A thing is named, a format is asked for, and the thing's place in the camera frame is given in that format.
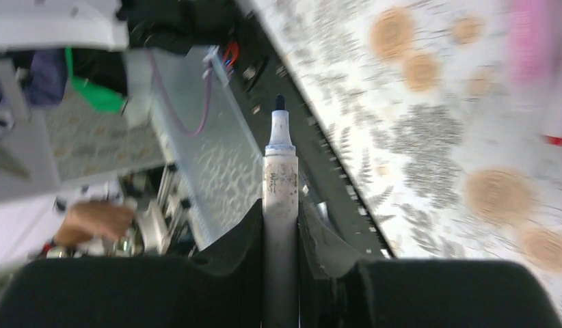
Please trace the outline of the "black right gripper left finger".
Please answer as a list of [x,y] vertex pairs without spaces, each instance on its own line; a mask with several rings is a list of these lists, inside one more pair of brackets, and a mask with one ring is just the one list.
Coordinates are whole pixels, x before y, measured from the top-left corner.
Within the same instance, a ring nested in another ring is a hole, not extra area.
[[261,211],[191,258],[30,262],[0,294],[0,327],[258,327]]

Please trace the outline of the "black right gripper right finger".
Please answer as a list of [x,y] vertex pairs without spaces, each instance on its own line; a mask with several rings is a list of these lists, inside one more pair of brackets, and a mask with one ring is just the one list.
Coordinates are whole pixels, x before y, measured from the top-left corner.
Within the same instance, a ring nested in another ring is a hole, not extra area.
[[302,327],[560,327],[541,284],[501,260],[365,256],[299,205]]

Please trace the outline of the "white marker blue cap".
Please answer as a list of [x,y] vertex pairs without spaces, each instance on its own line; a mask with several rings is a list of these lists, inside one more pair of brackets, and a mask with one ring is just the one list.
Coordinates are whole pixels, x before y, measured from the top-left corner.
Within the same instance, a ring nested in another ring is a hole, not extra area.
[[289,112],[277,95],[263,157],[262,327],[299,325],[298,173]]

